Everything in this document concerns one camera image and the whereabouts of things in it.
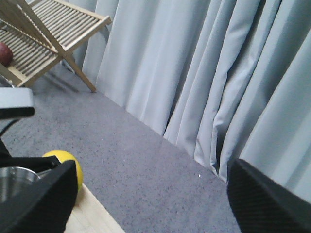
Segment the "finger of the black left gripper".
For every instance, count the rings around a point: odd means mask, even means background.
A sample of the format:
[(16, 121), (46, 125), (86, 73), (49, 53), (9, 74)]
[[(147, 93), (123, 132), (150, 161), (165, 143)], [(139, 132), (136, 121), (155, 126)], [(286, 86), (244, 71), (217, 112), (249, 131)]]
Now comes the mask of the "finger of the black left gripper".
[(40, 173), (49, 169), (54, 169), (61, 162), (56, 158), (52, 157), (8, 157), (0, 159), (0, 167), (24, 167), (35, 173)]

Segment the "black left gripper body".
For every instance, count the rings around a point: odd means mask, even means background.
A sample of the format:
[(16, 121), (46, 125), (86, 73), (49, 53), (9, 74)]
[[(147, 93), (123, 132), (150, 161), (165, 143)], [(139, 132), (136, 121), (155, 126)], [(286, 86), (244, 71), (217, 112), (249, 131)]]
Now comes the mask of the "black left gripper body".
[(7, 159), (11, 155), (3, 143), (2, 136), (7, 130), (22, 118), (32, 117), (35, 114), (34, 95), (31, 89), (26, 87), (0, 88), (0, 120), (11, 121), (0, 129), (0, 158)]

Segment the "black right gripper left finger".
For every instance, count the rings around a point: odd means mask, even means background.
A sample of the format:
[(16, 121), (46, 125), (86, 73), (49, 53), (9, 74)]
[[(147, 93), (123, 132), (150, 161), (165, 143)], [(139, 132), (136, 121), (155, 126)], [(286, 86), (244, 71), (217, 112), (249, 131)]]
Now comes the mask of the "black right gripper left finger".
[(0, 231), (62, 233), (76, 197), (76, 165), (69, 160), (0, 205)]

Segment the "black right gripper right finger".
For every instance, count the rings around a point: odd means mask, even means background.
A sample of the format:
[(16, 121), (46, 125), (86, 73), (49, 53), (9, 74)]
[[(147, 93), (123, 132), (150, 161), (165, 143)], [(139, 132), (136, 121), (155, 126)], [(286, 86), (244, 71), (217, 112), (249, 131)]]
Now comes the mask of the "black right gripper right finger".
[(243, 233), (309, 233), (311, 205), (251, 164), (237, 159), (227, 185), (231, 210)]

